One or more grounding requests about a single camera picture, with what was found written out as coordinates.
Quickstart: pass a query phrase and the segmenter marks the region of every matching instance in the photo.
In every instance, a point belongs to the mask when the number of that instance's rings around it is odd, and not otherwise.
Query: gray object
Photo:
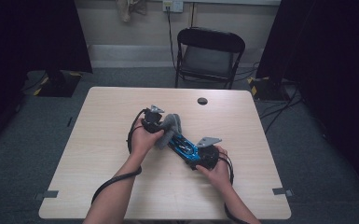
[[[180,118],[177,114],[168,114],[159,127],[165,131],[164,135],[156,142],[156,147],[159,149],[167,146],[175,134],[182,133]]]
[[[165,111],[158,108],[156,105],[151,105],[150,106],[150,112],[152,112],[152,113],[164,113]]]
[[[221,142],[221,138],[203,137],[198,143],[197,147],[208,147],[215,143]]]

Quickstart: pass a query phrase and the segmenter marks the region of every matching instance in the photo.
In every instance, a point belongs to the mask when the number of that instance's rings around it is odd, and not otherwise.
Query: black chair
[[[191,27],[179,32],[177,42],[175,88],[178,87],[179,76],[183,80],[188,76],[222,82],[225,88],[229,83],[228,88],[231,89],[245,50],[245,42],[238,35]]]

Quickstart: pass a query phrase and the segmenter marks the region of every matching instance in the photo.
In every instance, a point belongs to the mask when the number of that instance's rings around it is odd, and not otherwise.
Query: table
[[[207,105],[199,105],[204,97]],[[84,218],[92,195],[127,159],[127,134],[135,116],[157,105],[179,114],[183,135],[222,138],[234,166],[234,189],[260,219],[287,219],[291,211],[255,104],[248,91],[91,88],[48,188],[42,218]],[[170,148],[152,148],[135,179],[126,219],[227,219],[208,180]]]

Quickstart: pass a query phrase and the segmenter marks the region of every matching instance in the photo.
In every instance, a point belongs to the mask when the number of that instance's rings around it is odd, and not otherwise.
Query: wall
[[[148,1],[147,14],[132,13],[129,22],[120,19],[116,1],[77,0],[76,6],[94,67],[172,64],[168,18],[161,1]],[[261,58],[277,10],[276,4],[185,2],[183,13],[171,14],[174,54],[177,33],[193,22],[241,36],[246,43],[242,65],[252,65]]]

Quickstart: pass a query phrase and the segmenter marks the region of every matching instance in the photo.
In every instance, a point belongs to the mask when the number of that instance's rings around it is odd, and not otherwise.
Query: power cord
[[[127,138],[127,146],[128,146],[128,149],[129,149],[129,152],[131,154],[132,152],[132,146],[131,146],[131,140],[132,140],[132,134],[133,132],[139,128],[134,128],[135,127],[135,123],[136,121],[139,119],[139,117],[141,116],[141,114],[143,114],[144,112],[146,112],[145,109],[141,110],[141,112],[139,112],[139,114],[136,116],[135,120],[133,121],[132,125],[131,125],[131,129],[130,129],[130,132],[128,134],[128,138]],[[128,173],[128,174],[125,174],[125,175],[118,175],[118,176],[115,176],[111,179],[109,179],[108,181],[104,182],[94,193],[94,195],[92,196],[92,200],[91,200],[91,204],[94,203],[95,199],[97,198],[97,196],[101,193],[101,191],[103,191],[106,187],[120,181],[120,180],[123,180],[123,179],[127,179],[127,178],[130,178],[130,177],[133,177],[133,176],[136,176],[136,175],[139,175],[140,173],[142,172],[142,167],[140,166],[136,171],[134,172],[131,172],[131,173]]]
[[[252,65],[252,69],[251,70],[249,70],[249,71],[246,71],[246,72],[241,72],[241,73],[236,73],[235,75],[241,75],[241,74],[246,74],[246,73],[254,73],[254,71],[257,71],[257,68],[255,67],[258,63],[260,63],[260,62],[257,62],[257,63],[254,63],[253,65]]]
[[[39,83],[40,81],[42,81],[43,77],[46,75],[46,71],[45,73],[43,74],[43,76],[41,78],[39,78],[39,80],[36,81],[36,83],[34,83],[32,86],[29,86],[27,88],[24,88],[23,90],[21,91],[28,91],[29,89],[31,89],[32,87],[36,86],[37,83]]]
[[[229,169],[229,182],[232,186],[232,184],[234,183],[234,167],[232,165],[231,159],[229,158],[228,155],[226,155],[225,153],[219,152],[220,154],[223,154],[226,156],[226,158],[220,157],[219,156],[219,160],[225,162],[228,165],[228,169]],[[225,212],[226,212],[226,216],[228,218],[230,218],[231,220],[235,221],[236,223],[240,223],[240,224],[248,224],[247,222],[240,220],[237,217],[234,217],[229,211],[228,211],[228,207],[225,204]]]
[[[276,110],[276,111],[273,111],[273,112],[271,112],[271,113],[268,113],[267,115],[264,115],[264,116],[260,117],[260,119],[263,119],[263,118],[265,118],[266,116],[269,116],[269,115],[274,114],[274,113],[278,113],[278,114],[274,117],[274,119],[272,120],[272,122],[269,124],[269,126],[268,126],[267,129],[266,129],[266,131],[264,131],[264,134],[267,134],[267,132],[269,131],[269,128],[272,126],[272,124],[275,122],[275,120],[282,114],[282,112],[283,112],[285,109],[287,109],[287,108],[289,108],[290,106],[296,105],[296,104],[298,104],[299,102],[301,102],[301,100],[299,100],[299,101],[295,102],[294,104],[290,105],[290,104],[292,103],[292,101],[295,99],[295,96],[296,96],[297,91],[298,91],[298,86],[296,86],[295,92],[293,93],[292,97],[290,98],[290,100],[287,102],[287,104],[286,104],[283,108],[281,108],[281,109],[279,109],[279,110]]]
[[[264,114],[265,114],[268,110],[272,109],[273,107],[280,106],[280,105],[284,105],[284,104],[286,104],[286,103],[285,103],[285,102],[276,103],[275,105],[271,105],[271,106],[265,108],[265,109],[263,110],[263,112],[260,113],[259,117],[260,117],[260,118],[263,117]]]
[[[165,7],[165,9],[167,10],[168,25],[170,27],[170,46],[171,46],[171,56],[173,58],[173,34],[171,32],[171,8],[170,7]],[[173,68],[176,71],[176,65],[175,65],[174,58],[173,58]]]

